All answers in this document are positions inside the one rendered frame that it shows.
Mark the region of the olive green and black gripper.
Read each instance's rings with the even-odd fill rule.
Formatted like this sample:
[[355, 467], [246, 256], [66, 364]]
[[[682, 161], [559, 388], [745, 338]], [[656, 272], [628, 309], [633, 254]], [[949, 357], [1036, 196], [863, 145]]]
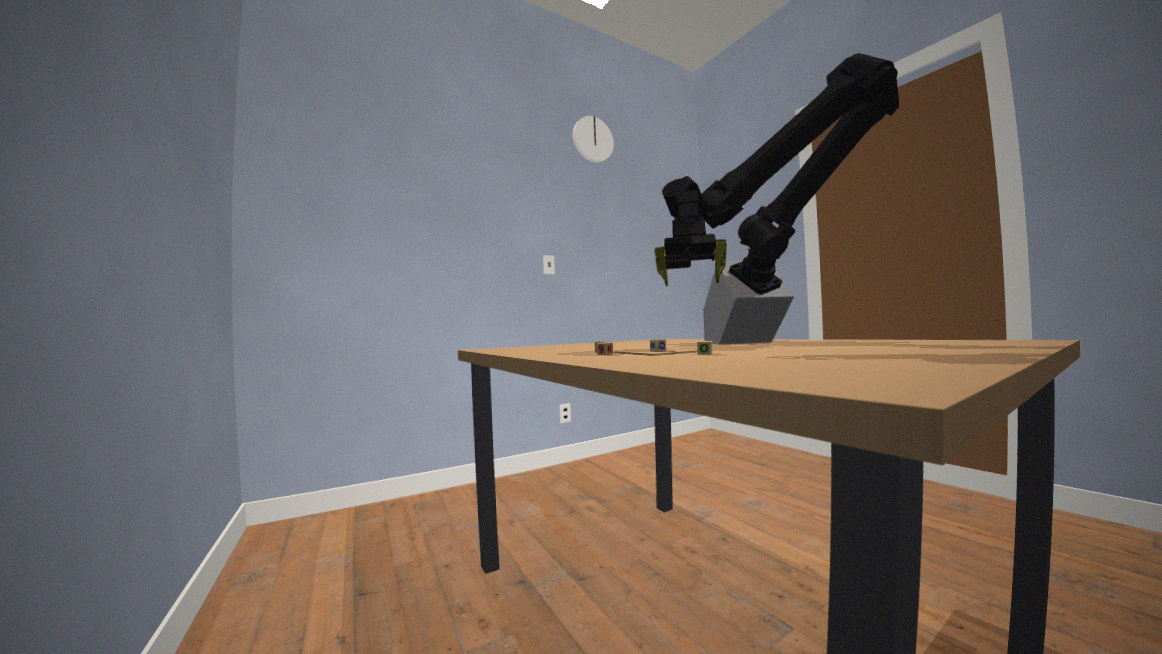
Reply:
[[[665, 238], [664, 247], [655, 247], [654, 250], [657, 271], [664, 278], [666, 287], [668, 287], [667, 269], [689, 268], [693, 260], [712, 259], [712, 261], [715, 260], [716, 282], [719, 283], [720, 273], [726, 264], [726, 240], [715, 240], [713, 233]], [[720, 259], [723, 259], [722, 263]]]

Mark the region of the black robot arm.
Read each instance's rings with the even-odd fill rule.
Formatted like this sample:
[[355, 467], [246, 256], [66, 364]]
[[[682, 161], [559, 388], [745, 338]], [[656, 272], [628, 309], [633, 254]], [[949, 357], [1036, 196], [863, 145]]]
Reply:
[[774, 275], [775, 263], [796, 232], [795, 220], [865, 134], [898, 109], [897, 74], [894, 62], [854, 53], [829, 73], [830, 85], [815, 100], [702, 194], [690, 177], [666, 184], [664, 199], [675, 217], [673, 237], [704, 235], [705, 222], [713, 229], [734, 218], [768, 179], [839, 118], [779, 197], [738, 229], [740, 243], [749, 246], [752, 256], [731, 265], [729, 272], [756, 294], [777, 289], [782, 280]]

